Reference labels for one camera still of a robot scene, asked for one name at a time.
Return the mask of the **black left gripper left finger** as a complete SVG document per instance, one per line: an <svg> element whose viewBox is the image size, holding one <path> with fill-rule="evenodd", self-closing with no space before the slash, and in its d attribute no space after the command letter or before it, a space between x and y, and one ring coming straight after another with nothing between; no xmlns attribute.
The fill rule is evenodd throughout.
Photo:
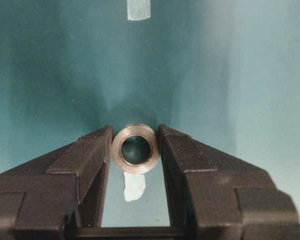
<svg viewBox="0 0 300 240"><path fill-rule="evenodd" d="M114 129L0 173L0 240L62 240L66 227L99 228Z"/></svg>

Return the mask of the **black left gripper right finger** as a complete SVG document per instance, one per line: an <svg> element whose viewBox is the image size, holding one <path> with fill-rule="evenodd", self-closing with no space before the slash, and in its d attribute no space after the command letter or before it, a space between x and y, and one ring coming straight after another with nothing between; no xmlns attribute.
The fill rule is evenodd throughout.
<svg viewBox="0 0 300 240"><path fill-rule="evenodd" d="M158 144L170 224L190 239L300 239L297 208L266 170L165 124Z"/></svg>

